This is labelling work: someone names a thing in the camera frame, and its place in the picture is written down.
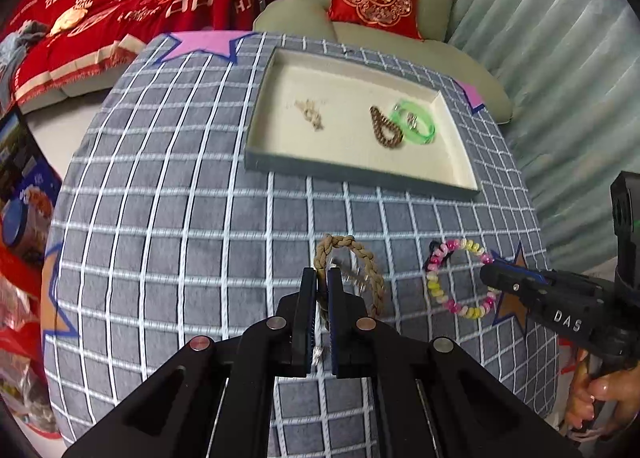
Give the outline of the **right hand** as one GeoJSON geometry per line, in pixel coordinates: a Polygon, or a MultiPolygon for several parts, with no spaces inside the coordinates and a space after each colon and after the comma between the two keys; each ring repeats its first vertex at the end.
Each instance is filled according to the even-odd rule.
{"type": "Polygon", "coordinates": [[[613,434],[629,426],[639,412],[639,366],[622,369],[600,378],[592,378],[586,363],[589,353],[577,351],[577,364],[565,408],[564,421],[571,429],[580,429],[585,421],[592,421],[594,403],[615,402],[614,414],[608,419],[603,433],[613,434]]]}

